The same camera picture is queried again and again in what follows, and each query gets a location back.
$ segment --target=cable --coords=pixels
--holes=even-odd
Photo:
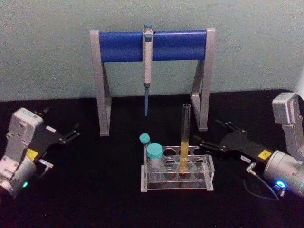
[[[250,193],[251,195],[261,198],[261,199],[265,199],[265,200],[271,200],[271,201],[279,201],[279,197],[277,196],[277,194],[275,193],[275,191],[262,179],[260,178],[258,175],[254,175],[255,177],[257,177],[270,191],[271,193],[275,196],[275,198],[270,198],[270,197],[266,197],[266,196],[261,196],[261,195],[257,195],[255,193],[253,193],[252,191],[250,191],[246,185],[246,180],[243,179],[243,184],[244,184],[244,188],[246,189],[246,191],[248,193]]]

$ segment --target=yellow label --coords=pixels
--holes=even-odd
[[[263,160],[266,160],[269,156],[271,155],[271,152],[267,151],[267,150],[263,150],[259,155],[258,157],[263,159]]]
[[[30,158],[32,161],[36,158],[38,153],[34,150],[27,149],[27,157]]]

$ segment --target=yellow liquid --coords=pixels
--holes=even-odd
[[[188,165],[188,142],[181,142],[180,144],[180,173],[185,173],[187,171]]]

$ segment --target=teal cap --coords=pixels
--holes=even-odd
[[[159,145],[158,143],[151,143],[147,147],[147,156],[150,159],[158,159],[161,158],[162,155],[163,155],[162,146]]]
[[[150,142],[150,137],[147,133],[143,133],[141,134],[141,136],[139,136],[139,140],[142,144],[147,144],[148,142]]]

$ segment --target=test tube rack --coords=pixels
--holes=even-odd
[[[180,147],[163,146],[159,172],[152,172],[144,148],[144,165],[141,173],[141,192],[160,189],[206,189],[213,191],[214,165],[210,155],[202,155],[198,146],[189,146],[188,167],[180,173]]]

